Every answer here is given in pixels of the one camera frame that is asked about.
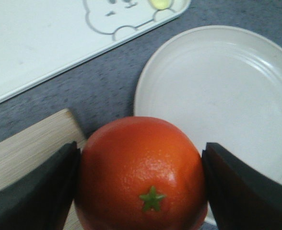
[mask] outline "white tray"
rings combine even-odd
[[[0,0],[0,102],[178,17],[190,0]]]
[[[178,126],[200,153],[218,142],[282,184],[282,48],[272,41],[230,26],[183,32],[146,64],[134,106]],[[215,223],[210,211],[206,220]]]

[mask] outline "cartoon bear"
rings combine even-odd
[[[93,31],[109,35],[116,41],[148,23],[174,14],[176,11],[172,9],[173,2],[174,0],[83,0],[83,5],[87,25]]]

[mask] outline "table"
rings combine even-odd
[[[213,24],[248,29],[282,47],[281,0],[193,0],[178,19],[1,103],[0,141],[67,107],[87,136],[133,115],[139,75],[155,50],[185,30]]]

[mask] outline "plate rim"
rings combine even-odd
[[[170,38],[169,40],[167,40],[165,43],[163,43],[152,55],[151,57],[148,59],[148,61],[146,62],[140,77],[138,79],[137,85],[136,85],[136,91],[134,93],[134,103],[133,103],[133,114],[136,114],[136,110],[137,110],[137,106],[136,106],[136,99],[139,97],[140,95],[140,86],[142,84],[142,82],[144,81],[145,78],[145,73],[146,71],[149,69],[150,65],[152,64],[153,60],[155,60],[155,58],[160,54],[160,52],[162,52],[167,46],[169,46],[171,43],[173,43],[174,41],[180,39],[181,37],[187,35],[187,34],[191,34],[191,33],[195,33],[198,31],[202,31],[202,30],[216,30],[216,29],[222,29],[222,30],[231,30],[231,31],[238,31],[238,32],[242,32],[248,35],[251,35],[253,37],[256,37],[258,39],[263,40],[264,42],[268,43],[269,45],[273,46],[275,49],[279,50],[282,53],[282,47],[279,46],[278,44],[276,44],[275,42],[271,41],[270,39],[255,33],[253,31],[241,28],[241,27],[236,27],[236,26],[230,26],[230,25],[206,25],[206,26],[200,26],[200,27],[195,27],[186,31],[183,31],[177,35],[175,35],[174,37]]]

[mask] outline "wooden cutting board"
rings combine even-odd
[[[0,189],[17,181],[47,160],[64,144],[86,138],[69,109],[30,126],[0,143]],[[82,230],[72,204],[64,230]]]

